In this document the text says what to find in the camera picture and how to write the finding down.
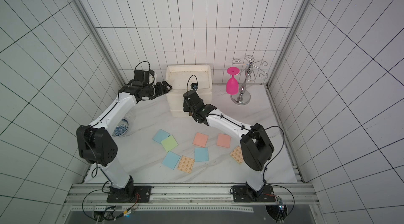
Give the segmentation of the white plastic drawer cabinet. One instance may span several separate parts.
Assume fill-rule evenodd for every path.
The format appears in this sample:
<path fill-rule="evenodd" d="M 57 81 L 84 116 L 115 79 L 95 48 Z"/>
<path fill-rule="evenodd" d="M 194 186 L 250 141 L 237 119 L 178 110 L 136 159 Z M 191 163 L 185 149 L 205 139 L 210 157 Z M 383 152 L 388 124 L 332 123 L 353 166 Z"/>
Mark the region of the white plastic drawer cabinet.
<path fill-rule="evenodd" d="M 191 84 L 198 84 L 197 93 L 205 104 L 212 101 L 213 80 L 209 65 L 169 66 L 166 70 L 166 82 L 172 86 L 166 97 L 169 111 L 175 118 L 188 116 L 183 111 L 183 95 L 191 90 Z"/>

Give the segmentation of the pink sticky note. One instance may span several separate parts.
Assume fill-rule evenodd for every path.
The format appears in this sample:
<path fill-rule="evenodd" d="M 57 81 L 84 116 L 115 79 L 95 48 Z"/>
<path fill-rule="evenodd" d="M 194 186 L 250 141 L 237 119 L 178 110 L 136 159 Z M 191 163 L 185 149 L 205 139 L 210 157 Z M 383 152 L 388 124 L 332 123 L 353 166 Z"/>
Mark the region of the pink sticky note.
<path fill-rule="evenodd" d="M 208 141 L 209 136 L 202 134 L 202 133 L 197 133 L 194 140 L 193 144 L 202 148 L 206 147 L 207 141 Z"/>
<path fill-rule="evenodd" d="M 218 134 L 216 145 L 219 147 L 230 148 L 231 136 L 222 133 Z"/>

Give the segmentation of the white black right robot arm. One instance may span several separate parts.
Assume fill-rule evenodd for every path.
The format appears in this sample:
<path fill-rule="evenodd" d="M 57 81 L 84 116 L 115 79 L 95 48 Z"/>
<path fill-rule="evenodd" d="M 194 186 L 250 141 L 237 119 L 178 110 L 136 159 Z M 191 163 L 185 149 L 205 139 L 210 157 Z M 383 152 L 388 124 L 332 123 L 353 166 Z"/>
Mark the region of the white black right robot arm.
<path fill-rule="evenodd" d="M 249 202 L 263 202 L 264 198 L 268 198 L 264 195 L 270 193 L 266 190 L 264 173 L 275 148 L 264 127 L 258 123 L 244 124 L 228 117 L 217 107 L 204 104 L 195 90 L 185 92 L 183 97 L 183 110 L 189 112 L 197 123 L 217 128 L 239 140 L 242 159 L 250 170 L 244 186 L 232 187 L 238 198 Z"/>

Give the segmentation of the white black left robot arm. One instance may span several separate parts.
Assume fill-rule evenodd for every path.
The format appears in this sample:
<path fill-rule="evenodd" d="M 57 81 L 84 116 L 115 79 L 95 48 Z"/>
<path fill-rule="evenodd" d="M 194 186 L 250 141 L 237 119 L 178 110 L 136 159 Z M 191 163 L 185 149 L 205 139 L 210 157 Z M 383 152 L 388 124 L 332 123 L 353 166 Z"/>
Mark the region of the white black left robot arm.
<path fill-rule="evenodd" d="M 109 203 L 129 203 L 136 198 L 133 178 L 116 158 L 118 146 L 112 134 L 139 101 L 155 99 L 172 90 L 166 81 L 143 84 L 131 80 L 118 91 L 117 98 L 96 120 L 76 131 L 78 152 L 89 164 L 95 164 L 110 182 Z"/>

